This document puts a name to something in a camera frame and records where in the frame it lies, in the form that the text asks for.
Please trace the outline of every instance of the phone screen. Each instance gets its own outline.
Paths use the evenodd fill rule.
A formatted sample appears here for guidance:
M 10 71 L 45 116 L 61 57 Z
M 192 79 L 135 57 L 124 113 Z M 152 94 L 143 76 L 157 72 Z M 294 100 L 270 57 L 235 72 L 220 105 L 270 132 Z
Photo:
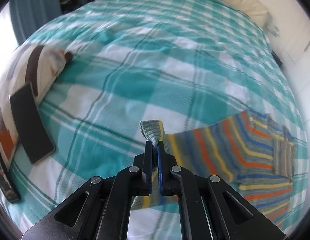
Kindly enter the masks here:
M 15 126 L 25 152 L 34 164 L 55 150 L 40 118 L 31 84 L 10 96 Z

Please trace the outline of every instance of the curtain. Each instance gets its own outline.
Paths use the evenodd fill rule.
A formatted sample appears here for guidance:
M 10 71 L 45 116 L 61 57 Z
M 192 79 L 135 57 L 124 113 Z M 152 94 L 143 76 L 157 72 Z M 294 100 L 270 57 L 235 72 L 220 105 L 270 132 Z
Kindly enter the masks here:
M 61 15 L 59 0 L 10 0 L 9 6 L 20 45 L 45 23 Z

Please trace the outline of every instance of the teal plaid blanket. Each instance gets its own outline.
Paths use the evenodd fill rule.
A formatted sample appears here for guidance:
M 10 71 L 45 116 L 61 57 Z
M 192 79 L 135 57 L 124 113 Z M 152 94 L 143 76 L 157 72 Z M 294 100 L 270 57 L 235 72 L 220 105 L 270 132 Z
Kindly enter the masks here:
M 39 107 L 56 152 L 31 165 L 19 147 L 10 176 L 21 194 L 0 201 L 25 231 L 92 176 L 114 176 L 143 152 L 141 120 L 166 133 L 211 125 L 252 108 L 296 137 L 295 174 L 283 230 L 306 192 L 306 136 L 294 96 L 263 31 L 220 0 L 97 0 L 49 22 L 28 43 L 74 59 Z M 128 238 L 179 239 L 176 206 L 131 213 Z

